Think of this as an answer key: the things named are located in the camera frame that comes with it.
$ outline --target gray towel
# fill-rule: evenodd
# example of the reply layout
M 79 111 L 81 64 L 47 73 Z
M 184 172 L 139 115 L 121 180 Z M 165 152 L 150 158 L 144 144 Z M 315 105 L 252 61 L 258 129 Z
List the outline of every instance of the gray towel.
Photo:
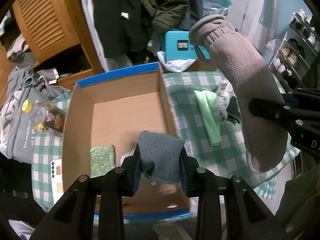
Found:
M 142 177 L 156 185 L 180 182 L 179 155 L 185 140 L 164 133 L 142 131 L 139 135 Z
M 197 46 L 207 49 L 212 63 L 233 86 L 250 169 L 263 173 L 276 167 L 286 151 L 288 132 L 276 122 L 252 116 L 248 106 L 253 98 L 284 102 L 264 59 L 222 15 L 207 16 L 196 23 L 189 40 L 199 59 L 204 56 Z

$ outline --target blue box rim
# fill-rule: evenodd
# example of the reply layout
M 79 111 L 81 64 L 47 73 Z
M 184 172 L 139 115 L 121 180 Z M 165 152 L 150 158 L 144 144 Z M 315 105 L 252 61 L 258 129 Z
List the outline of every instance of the blue box rim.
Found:
M 120 69 L 112 70 L 102 74 L 98 74 L 92 77 L 79 80 L 76 82 L 76 84 L 80 87 L 86 87 L 86 86 L 98 84 L 100 82 L 105 82 L 111 79 L 156 71 L 157 69 L 158 69 L 158 62 L 146 63 L 146 64 L 120 68 Z

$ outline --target green checkered tablecloth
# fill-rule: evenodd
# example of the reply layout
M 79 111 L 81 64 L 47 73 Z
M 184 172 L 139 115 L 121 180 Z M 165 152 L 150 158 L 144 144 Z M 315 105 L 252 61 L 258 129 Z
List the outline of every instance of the green checkered tablecloth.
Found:
M 222 142 L 210 146 L 193 90 L 215 91 L 223 75 L 219 72 L 183 72 L 165 75 L 165 85 L 174 105 L 180 136 L 186 140 L 186 150 L 200 166 L 207 167 L 218 176 L 244 177 L 255 192 L 272 199 L 275 194 L 276 175 L 299 152 L 288 142 L 287 152 L 279 165 L 264 174 L 255 174 L 248 168 L 241 125 L 223 122 Z M 281 92 L 284 92 L 277 81 Z M 65 93 L 52 101 L 67 111 L 71 93 Z M 48 212 L 54 205 L 51 188 L 51 161 L 62 157 L 62 139 L 45 132 L 36 132 L 32 163 L 32 188 L 36 202 Z
M 66 92 L 51 102 L 63 111 L 67 111 L 71 99 L 71 91 Z M 53 207 L 51 188 L 51 162 L 62 158 L 62 139 L 50 133 L 36 131 L 31 178 L 35 201 L 49 212 Z
M 227 178 L 235 174 L 241 175 L 255 188 L 257 194 L 272 199 L 275 194 L 276 175 L 298 155 L 299 150 L 291 146 L 289 137 L 287 151 L 281 163 L 267 173 L 256 174 L 250 171 L 246 161 L 241 124 L 222 122 L 222 141 L 218 146 L 211 146 L 193 91 L 215 91 L 222 79 L 224 76 L 220 71 L 165 74 L 165 85 L 175 110 L 177 129 L 180 136 L 186 140 L 186 151 L 189 156 L 197 159 L 200 166 L 214 174 Z M 284 93 L 279 81 L 276 78 L 275 80 L 279 90 Z

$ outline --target snack package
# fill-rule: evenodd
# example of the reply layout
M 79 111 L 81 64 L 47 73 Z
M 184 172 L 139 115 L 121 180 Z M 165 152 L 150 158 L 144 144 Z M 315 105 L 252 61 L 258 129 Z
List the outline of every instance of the snack package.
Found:
M 31 127 L 62 137 L 66 113 L 49 102 L 32 104 L 25 100 L 22 111 L 29 115 Z

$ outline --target shoe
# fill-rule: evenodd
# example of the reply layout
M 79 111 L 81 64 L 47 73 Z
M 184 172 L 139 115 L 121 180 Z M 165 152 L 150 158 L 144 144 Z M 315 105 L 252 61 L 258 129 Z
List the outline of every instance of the shoe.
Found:
M 308 41 L 310 42 L 312 47 L 314 47 L 316 45 L 316 37 L 315 37 L 315 35 L 313 33 L 310 33 Z
M 284 48 L 280 49 L 279 52 L 281 53 L 281 55 L 284 58 L 287 58 L 290 55 L 290 48 L 289 47 L 284 47 Z
M 298 48 L 298 46 L 299 46 L 299 44 L 298 44 L 296 39 L 289 39 L 288 43 L 294 48 Z
M 299 16 L 302 20 L 304 20 L 307 16 L 307 14 L 304 12 L 304 10 L 300 10 L 296 13 L 297 16 Z
M 281 60 L 277 57 L 272 64 L 275 66 L 275 68 L 278 68 L 280 67 L 281 63 Z
M 315 44 L 315 51 L 316 51 L 317 53 L 319 53 L 319 52 L 320 52 L 320 42 L 319 42 L 319 41 L 316 41 L 316 44 Z
M 306 54 L 304 53 L 304 48 L 303 48 L 301 45 L 298 46 L 298 52 L 299 52 L 300 56 L 301 56 L 303 59 L 306 59 Z
M 302 25 L 300 22 L 298 22 L 296 18 L 294 18 L 294 19 L 292 20 L 291 24 L 292 24 L 298 31 L 302 30 L 302 28 L 303 28 L 303 25 Z
M 307 15 L 306 18 L 304 19 L 304 21 L 310 25 L 311 22 L 311 16 Z
M 280 65 L 280 67 L 278 67 L 277 70 L 281 74 L 281 73 L 283 73 L 285 71 L 285 66 L 284 65 Z
M 298 81 L 292 76 L 292 71 L 291 70 L 285 70 L 281 76 L 283 79 L 287 82 L 288 86 L 291 89 L 294 89 L 295 87 L 298 86 Z
M 294 53 L 291 53 L 290 56 L 287 58 L 289 64 L 294 67 L 297 63 L 297 55 Z

